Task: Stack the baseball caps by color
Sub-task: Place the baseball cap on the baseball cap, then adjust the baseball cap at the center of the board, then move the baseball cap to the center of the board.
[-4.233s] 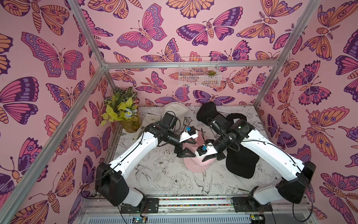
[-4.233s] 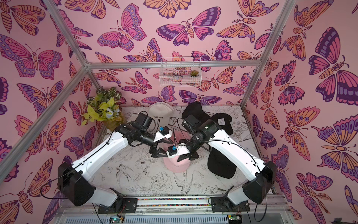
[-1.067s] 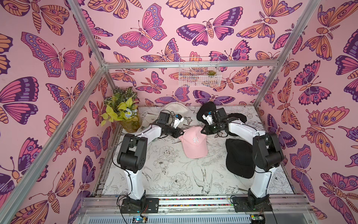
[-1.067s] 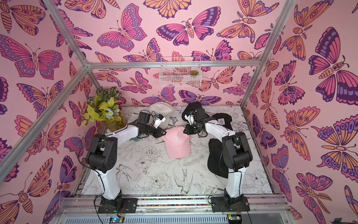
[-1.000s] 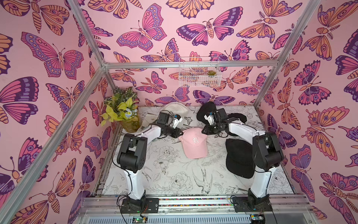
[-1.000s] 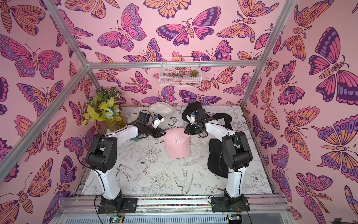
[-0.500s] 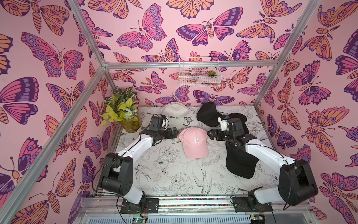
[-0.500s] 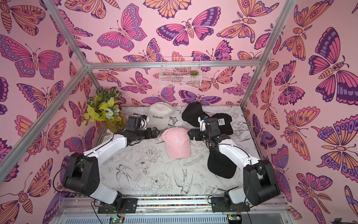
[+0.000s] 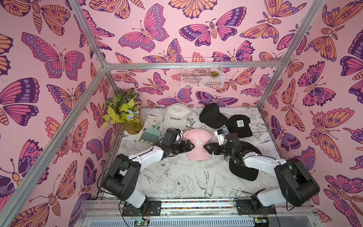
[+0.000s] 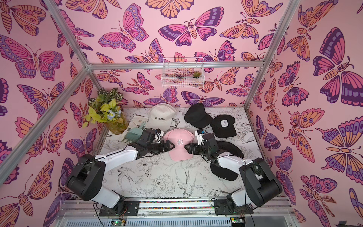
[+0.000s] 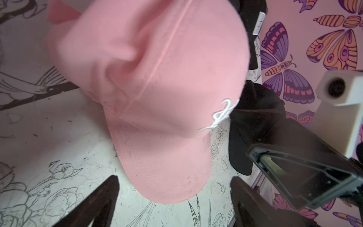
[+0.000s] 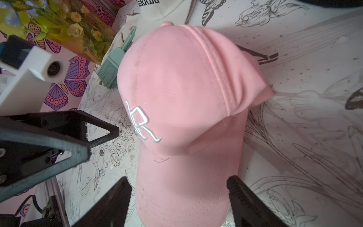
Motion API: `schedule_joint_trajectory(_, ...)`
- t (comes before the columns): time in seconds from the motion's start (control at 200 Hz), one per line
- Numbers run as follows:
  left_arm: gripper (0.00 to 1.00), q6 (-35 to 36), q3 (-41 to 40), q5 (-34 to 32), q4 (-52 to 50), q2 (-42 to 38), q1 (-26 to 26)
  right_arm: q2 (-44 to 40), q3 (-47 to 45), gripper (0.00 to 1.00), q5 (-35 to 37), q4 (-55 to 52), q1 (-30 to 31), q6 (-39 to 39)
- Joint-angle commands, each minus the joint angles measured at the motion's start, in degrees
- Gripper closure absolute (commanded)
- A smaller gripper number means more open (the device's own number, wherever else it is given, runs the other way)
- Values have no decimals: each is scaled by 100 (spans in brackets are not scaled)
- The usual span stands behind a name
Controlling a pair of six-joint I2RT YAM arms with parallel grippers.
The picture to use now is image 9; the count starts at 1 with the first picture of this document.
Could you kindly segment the black cap with white patch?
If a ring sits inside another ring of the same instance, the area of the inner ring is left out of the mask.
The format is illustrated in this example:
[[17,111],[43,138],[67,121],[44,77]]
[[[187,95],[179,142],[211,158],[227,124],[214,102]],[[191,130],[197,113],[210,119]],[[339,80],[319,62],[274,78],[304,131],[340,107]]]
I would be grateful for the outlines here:
[[253,135],[250,122],[248,116],[237,114],[228,119],[226,126],[230,134],[236,133],[239,138],[247,138]]

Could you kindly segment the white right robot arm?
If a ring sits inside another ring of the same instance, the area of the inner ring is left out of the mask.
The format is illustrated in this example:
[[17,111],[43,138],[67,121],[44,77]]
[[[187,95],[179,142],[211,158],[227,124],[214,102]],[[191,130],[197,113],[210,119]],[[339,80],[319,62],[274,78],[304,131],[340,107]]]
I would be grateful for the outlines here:
[[255,181],[259,172],[278,180],[278,186],[262,189],[251,195],[256,209],[287,203],[300,207],[320,192],[320,186],[297,158],[276,159],[261,154],[254,145],[240,141],[237,134],[220,134],[217,143],[204,145],[213,155],[223,155],[230,171],[239,178]]

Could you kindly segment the plain black cap back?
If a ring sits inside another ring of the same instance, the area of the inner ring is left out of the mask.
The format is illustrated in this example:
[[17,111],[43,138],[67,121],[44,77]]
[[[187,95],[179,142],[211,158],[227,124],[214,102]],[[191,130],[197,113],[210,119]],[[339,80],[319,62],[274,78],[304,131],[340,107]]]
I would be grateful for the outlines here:
[[199,120],[213,129],[219,129],[227,123],[228,118],[220,112],[216,103],[211,103],[202,110]]

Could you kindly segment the pink cap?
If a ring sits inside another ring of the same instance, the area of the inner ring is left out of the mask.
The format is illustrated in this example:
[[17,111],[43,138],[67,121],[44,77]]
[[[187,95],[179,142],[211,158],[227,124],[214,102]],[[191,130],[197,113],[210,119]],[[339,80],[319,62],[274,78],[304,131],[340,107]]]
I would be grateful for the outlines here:
[[205,145],[209,144],[212,136],[205,130],[192,129],[184,133],[184,140],[189,140],[194,148],[187,152],[187,156],[191,161],[204,161],[211,157],[211,154],[204,148]]

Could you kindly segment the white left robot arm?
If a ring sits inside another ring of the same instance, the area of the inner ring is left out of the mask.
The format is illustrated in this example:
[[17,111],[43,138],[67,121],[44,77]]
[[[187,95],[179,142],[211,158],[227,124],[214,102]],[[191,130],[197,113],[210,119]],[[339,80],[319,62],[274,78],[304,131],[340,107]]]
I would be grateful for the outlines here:
[[165,158],[191,152],[195,143],[184,139],[179,129],[169,128],[164,136],[149,149],[133,156],[120,154],[105,169],[104,180],[98,185],[120,201],[125,201],[142,212],[147,206],[148,197],[136,189],[140,171]]

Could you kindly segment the white Colorado cap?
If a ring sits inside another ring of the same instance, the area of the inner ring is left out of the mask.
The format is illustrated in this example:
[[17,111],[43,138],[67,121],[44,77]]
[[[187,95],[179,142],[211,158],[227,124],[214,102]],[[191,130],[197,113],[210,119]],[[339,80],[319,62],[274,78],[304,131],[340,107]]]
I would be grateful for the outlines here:
[[163,128],[174,128],[183,131],[191,114],[192,111],[185,105],[172,104],[164,110]]

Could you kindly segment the plain black cap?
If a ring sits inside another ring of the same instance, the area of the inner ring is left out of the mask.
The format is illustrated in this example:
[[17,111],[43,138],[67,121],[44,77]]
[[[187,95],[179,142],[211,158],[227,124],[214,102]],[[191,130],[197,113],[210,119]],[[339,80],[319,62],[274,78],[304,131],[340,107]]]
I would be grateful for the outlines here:
[[[261,155],[261,152],[258,148],[256,148],[255,146],[253,146],[252,144],[248,143],[248,142],[240,142],[243,151],[237,154],[237,158],[241,159],[243,158],[243,155],[250,152],[255,152],[259,155]],[[234,160],[230,159],[229,161],[229,169],[231,171],[232,174],[234,174],[235,176],[248,180],[248,181],[255,181],[258,177],[259,174],[259,170],[255,169],[255,168],[249,168],[246,167],[245,164],[242,162],[241,164],[237,164],[239,160],[237,160],[237,162],[235,162]]]
[[216,103],[211,103],[202,110],[199,120],[213,129],[219,129],[227,123],[228,118],[220,112]]

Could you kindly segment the plain black cap front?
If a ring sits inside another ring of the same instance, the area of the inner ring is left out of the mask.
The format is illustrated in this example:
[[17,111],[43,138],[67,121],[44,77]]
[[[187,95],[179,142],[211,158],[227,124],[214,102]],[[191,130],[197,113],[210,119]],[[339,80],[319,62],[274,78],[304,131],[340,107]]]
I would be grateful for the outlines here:
[[[255,152],[259,155],[261,155],[261,152],[258,148],[256,148],[255,146],[253,146],[252,144],[248,143],[248,142],[240,142],[243,151],[237,154],[237,158],[241,159],[243,158],[243,155],[250,152]],[[259,174],[259,170],[255,169],[255,168],[249,168],[246,167],[245,164],[242,162],[241,164],[237,164],[239,160],[237,160],[237,162],[235,162],[234,160],[230,159],[229,161],[229,169],[231,171],[232,174],[234,174],[235,176],[248,180],[248,181],[255,181],[258,177]]]

